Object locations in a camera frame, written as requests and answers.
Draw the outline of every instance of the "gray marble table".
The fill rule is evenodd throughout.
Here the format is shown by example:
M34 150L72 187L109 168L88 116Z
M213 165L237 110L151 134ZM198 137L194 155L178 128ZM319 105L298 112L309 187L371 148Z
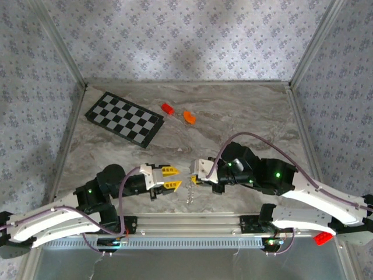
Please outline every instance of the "gray marble table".
M165 116L164 125L146 149L86 120L84 114L105 91ZM162 112L164 102L174 107L174 115ZM194 125L184 121L184 110L196 116ZM226 187L223 195L212 194L211 188L190 186L191 161L216 156L223 142L241 131L253 132L271 140L307 169L293 112L281 84L89 86L73 133L58 195L84 185L112 163L118 163L126 171L142 163L155 163L178 168L181 174L177 178L183 180L183 184L177 192L159 195L153 202L147 194L124 198L126 213L250 213L258 212L263 203L304 207L301 203L265 196L238 185ZM256 139L240 136L237 141L248 145L260 157L283 159L275 150Z

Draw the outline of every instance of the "red block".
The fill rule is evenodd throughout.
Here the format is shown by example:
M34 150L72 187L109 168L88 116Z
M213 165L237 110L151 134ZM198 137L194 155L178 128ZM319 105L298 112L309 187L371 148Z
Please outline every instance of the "red block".
M163 105L162 105L162 110L163 111L165 111L168 115L172 115L172 114L174 114L174 109L170 106L170 105L168 105L167 103L164 103Z
M332 235L329 232L322 232L314 237L314 240L317 244L317 246L321 246L325 244L326 242L332 240L334 235Z

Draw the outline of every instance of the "wall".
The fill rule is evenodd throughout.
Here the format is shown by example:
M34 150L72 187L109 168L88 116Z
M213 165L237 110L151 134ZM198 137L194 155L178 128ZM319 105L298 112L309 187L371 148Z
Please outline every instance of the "wall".
M325 182L350 194L373 193L373 2L347 1L297 94ZM373 244L359 248L373 279Z
M45 0L82 75L95 82L289 81L329 3Z
M82 92L27 2L0 7L0 212L25 212L50 192ZM0 279L15 279L20 260L1 260Z

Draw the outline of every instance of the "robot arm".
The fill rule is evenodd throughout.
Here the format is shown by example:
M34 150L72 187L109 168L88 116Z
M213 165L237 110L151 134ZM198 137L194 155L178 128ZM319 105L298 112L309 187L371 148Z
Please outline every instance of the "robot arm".
M140 173L126 181L123 197L149 193L154 200L157 194L173 193L181 184L181 181L169 180L168 177L179 173L172 166L143 164ZM123 168L112 164L94 180L48 205L24 214L0 213L0 251L9 252L12 247L29 249L70 235L98 232L98 225L119 232L119 219L111 198L118 198L124 177Z
M265 212L270 209L266 220L277 228L315 229L333 235L355 233L350 234L350 240L358 239L358 244L362 244L362 232L365 234L363 243L373 239L373 221L369 219L371 211L367 210L368 204L373 203L372 195L355 197L314 180L318 186L315 188L295 166L279 159L260 159L250 148L235 142L227 145L217 168L208 177L213 161L213 158L208 158L192 163L195 184L212 186L215 194L225 192L225 185L240 184L262 194L291 198L316 208L292 210L264 205L263 208L267 207Z

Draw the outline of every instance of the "checkerboard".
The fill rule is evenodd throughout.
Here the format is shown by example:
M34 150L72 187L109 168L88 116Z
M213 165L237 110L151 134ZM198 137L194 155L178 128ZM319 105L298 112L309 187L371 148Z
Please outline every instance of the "checkerboard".
M110 92L85 114L87 119L132 143L146 148L163 125L163 116Z

